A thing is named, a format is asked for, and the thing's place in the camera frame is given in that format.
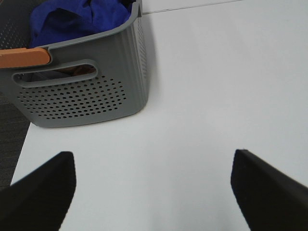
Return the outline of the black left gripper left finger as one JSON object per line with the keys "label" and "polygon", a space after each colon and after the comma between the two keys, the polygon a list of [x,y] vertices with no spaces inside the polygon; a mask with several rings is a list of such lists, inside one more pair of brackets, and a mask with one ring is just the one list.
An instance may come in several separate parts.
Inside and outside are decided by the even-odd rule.
{"label": "black left gripper left finger", "polygon": [[0,192],[2,231],[58,231],[76,190],[72,152],[60,152]]}

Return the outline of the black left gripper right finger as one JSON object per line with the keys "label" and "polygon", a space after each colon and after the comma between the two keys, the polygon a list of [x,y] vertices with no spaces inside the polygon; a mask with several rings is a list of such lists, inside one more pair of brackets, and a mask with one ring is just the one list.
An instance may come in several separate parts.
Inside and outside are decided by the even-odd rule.
{"label": "black left gripper right finger", "polygon": [[306,231],[308,189],[248,150],[236,150],[231,188],[252,231]]}

